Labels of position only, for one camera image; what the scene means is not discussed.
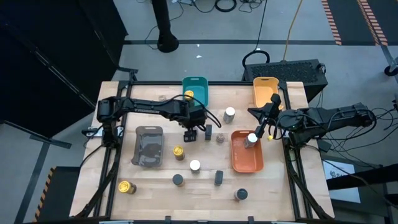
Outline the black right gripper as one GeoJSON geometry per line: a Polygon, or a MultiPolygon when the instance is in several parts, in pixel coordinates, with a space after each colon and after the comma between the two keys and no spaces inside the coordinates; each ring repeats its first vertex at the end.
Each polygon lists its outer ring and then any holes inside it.
{"type": "Polygon", "coordinates": [[[271,96],[271,102],[266,103],[261,108],[248,108],[248,112],[255,117],[259,126],[255,129],[255,135],[261,139],[264,135],[264,129],[270,119],[276,119],[280,113],[279,106],[281,104],[280,96],[274,93],[271,96]]]}

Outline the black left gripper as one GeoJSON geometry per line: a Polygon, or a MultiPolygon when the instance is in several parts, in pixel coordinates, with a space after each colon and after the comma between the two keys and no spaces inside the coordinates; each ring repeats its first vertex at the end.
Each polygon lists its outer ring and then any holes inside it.
{"type": "MultiPolygon", "coordinates": [[[[207,119],[206,110],[203,107],[192,107],[188,109],[188,118],[182,118],[178,121],[183,128],[194,128],[195,126],[204,126],[207,119]]],[[[197,131],[192,129],[184,132],[183,140],[193,142],[197,140],[197,131]]]]}

